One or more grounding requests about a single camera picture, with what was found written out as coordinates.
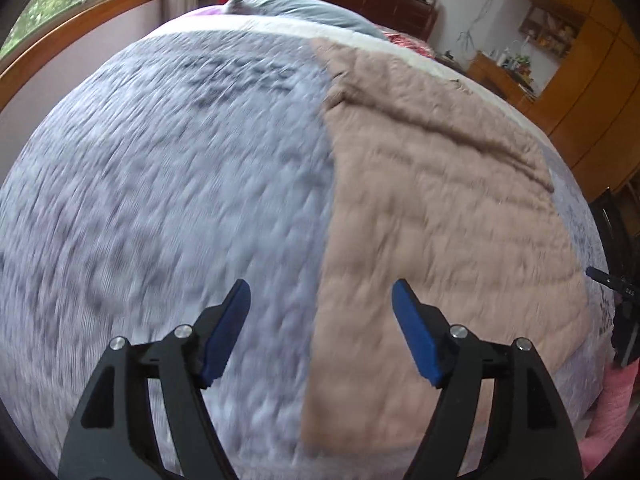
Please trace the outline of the beige quilted long coat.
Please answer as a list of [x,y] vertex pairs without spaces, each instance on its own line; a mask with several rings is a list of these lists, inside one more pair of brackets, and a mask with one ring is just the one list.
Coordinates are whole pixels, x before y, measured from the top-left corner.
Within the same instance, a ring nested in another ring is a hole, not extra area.
[[459,81],[398,56],[314,40],[334,203],[302,438],[316,450],[418,443],[437,391],[390,292],[403,278],[482,339],[529,338],[558,370],[591,327],[582,267],[535,138]]

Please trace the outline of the wooden wardrobe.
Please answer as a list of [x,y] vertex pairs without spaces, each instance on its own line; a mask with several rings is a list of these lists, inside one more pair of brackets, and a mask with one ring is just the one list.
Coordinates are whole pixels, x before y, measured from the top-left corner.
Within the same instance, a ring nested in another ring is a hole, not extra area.
[[579,27],[527,117],[548,134],[587,200],[639,170],[639,41],[613,0],[532,0]]

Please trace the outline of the wooden desk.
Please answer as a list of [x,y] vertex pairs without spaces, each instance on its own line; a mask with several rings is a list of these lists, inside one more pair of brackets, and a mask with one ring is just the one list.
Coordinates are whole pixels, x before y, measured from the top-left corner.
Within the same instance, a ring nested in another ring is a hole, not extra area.
[[535,99],[518,84],[505,68],[500,67],[484,53],[477,51],[472,59],[466,76],[495,93],[500,99],[526,114]]

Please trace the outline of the grey patterned quilted bedspread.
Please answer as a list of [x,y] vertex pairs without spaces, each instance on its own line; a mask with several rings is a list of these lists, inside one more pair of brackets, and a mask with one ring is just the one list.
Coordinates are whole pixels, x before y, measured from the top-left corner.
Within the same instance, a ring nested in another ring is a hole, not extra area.
[[597,400],[613,299],[586,269],[604,252],[543,132],[469,78],[387,41],[292,18],[192,13],[116,53],[56,104],[2,184],[4,478],[61,479],[70,422],[110,341],[158,341],[239,280],[250,310],[224,374],[202,392],[235,478],[404,475],[421,440],[347,453],[302,438],[335,186],[331,77],[317,39],[459,81],[535,138],[591,318],[585,341],[548,371],[570,420]]

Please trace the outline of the red patterned cloth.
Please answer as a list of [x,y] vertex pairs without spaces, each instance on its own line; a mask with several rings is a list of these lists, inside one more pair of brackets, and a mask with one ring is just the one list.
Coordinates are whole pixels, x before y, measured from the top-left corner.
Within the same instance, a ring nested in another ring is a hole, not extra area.
[[424,41],[402,32],[384,32],[386,39],[396,46],[407,48],[424,58],[436,58],[435,51]]

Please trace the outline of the grey pillow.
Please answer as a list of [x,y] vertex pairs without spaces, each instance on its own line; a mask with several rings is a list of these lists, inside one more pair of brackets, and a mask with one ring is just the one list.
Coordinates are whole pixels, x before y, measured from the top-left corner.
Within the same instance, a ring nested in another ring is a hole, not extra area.
[[362,15],[323,0],[229,0],[224,5],[224,12],[270,18],[295,18],[386,40],[384,32]]

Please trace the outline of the wall shelf with items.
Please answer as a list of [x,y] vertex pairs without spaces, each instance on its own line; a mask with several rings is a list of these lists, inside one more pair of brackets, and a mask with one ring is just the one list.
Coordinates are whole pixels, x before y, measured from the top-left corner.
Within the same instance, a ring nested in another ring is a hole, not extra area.
[[532,4],[518,32],[536,48],[562,60],[572,50],[584,23],[585,18],[579,14],[550,12]]

